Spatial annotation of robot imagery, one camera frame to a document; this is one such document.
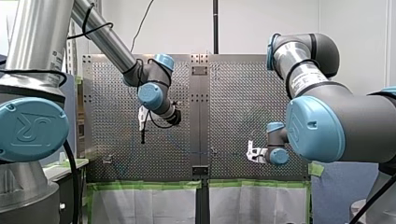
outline metal frame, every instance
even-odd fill
[[[153,55],[136,55],[136,58],[141,58],[146,61],[148,58],[151,58]],[[247,134],[246,131],[242,131],[240,133],[236,133],[239,131],[238,128],[235,127],[226,128],[224,130],[219,129],[219,125],[223,125],[223,127],[228,127],[228,123],[237,123],[241,124],[241,120],[233,120],[235,118],[241,119],[245,114],[242,109],[243,106],[247,105],[246,116],[250,119],[253,119],[255,122],[254,116],[250,115],[252,113],[249,111],[249,106],[253,106],[252,108],[262,108],[262,107],[270,107],[264,108],[265,111],[274,110],[275,114],[267,115],[262,112],[258,112],[257,116],[265,117],[265,122],[269,121],[284,121],[284,110],[286,109],[286,104],[289,99],[286,96],[284,91],[284,84],[278,77],[270,72],[265,70],[265,55],[206,55],[206,54],[192,54],[192,55],[171,55],[176,63],[183,63],[183,66],[189,68],[189,86],[182,87],[177,84],[173,85],[170,90],[170,94],[174,94],[175,96],[182,96],[183,103],[189,111],[189,132],[190,133],[176,133],[176,134],[187,134],[190,140],[190,148],[188,148],[187,153],[190,154],[189,165],[191,166],[189,170],[189,174],[191,177],[185,176],[184,179],[201,179],[205,180],[204,186],[206,185],[206,180],[209,178],[259,178],[259,179],[272,179],[272,180],[308,180],[307,173],[307,163],[302,161],[297,155],[291,155],[291,163],[290,165],[286,165],[283,167],[275,167],[274,165],[260,165],[251,163],[244,158],[238,158],[238,162],[240,163],[239,167],[233,167],[233,172],[231,174],[227,174],[227,167],[223,166],[224,163],[232,161],[233,159],[222,158],[219,159],[219,153],[221,154],[235,154],[237,152],[239,155],[245,154],[247,150],[247,146],[241,147],[236,145],[227,145],[227,147],[221,148],[222,151],[216,151],[217,148],[213,148],[214,139],[211,139],[211,135],[213,132],[228,132],[229,130],[233,133],[230,133],[229,136],[231,138],[237,138],[243,136],[244,140]],[[92,92],[92,64],[93,63],[102,63],[105,64],[103,66],[113,66],[109,60],[104,55],[84,55],[83,56],[83,67],[84,67],[84,104],[86,110],[86,118],[85,118],[85,144],[86,144],[86,154],[87,157],[92,160],[91,168],[100,168],[100,172],[104,171],[104,163],[112,162],[114,158],[113,155],[108,155],[109,157],[106,160],[97,160],[97,150],[94,145],[92,139],[92,113],[95,113],[92,108],[92,97],[94,97],[95,92]],[[230,74],[234,69],[237,69],[241,74]],[[118,72],[110,72],[107,70],[104,76],[113,76],[114,78],[121,79],[121,75]],[[217,82],[216,78],[220,77],[224,82]],[[219,92],[224,90],[231,89],[219,89],[218,87],[221,85],[230,84],[227,81],[230,80],[231,84],[235,84],[237,82],[240,85],[246,85],[248,91],[253,91],[251,94],[258,94],[258,97],[267,98],[266,101],[261,105],[260,102],[256,101],[247,101],[243,102],[239,96],[237,96],[236,92],[230,92],[231,95],[237,96],[235,99],[231,96],[227,96],[227,99],[230,102],[229,104],[226,102],[225,107],[223,108],[224,115],[222,115],[227,120],[222,121],[223,123],[216,123],[219,120],[214,119],[219,117],[219,111],[213,111],[215,108],[219,109],[223,105],[218,105],[219,101],[217,97],[223,97],[222,94],[227,92]],[[123,98],[129,97],[128,95],[117,95],[114,96],[120,99],[125,104],[129,104],[130,101],[125,101]],[[233,115],[233,113],[237,114],[237,117],[227,117]],[[262,120],[257,121],[255,127],[265,130],[265,122]],[[161,135],[163,133],[157,132],[158,130],[153,129],[152,132],[156,132]],[[265,134],[263,133],[261,141],[263,142],[265,138]],[[197,166],[205,166],[207,167],[208,172],[207,175],[195,175],[192,173],[192,168]],[[89,181],[111,181],[111,178],[98,179],[98,178],[88,178]],[[169,176],[162,176],[162,178],[148,178],[147,180],[161,180],[161,181],[171,181],[171,180],[180,180],[180,178],[170,178]]]

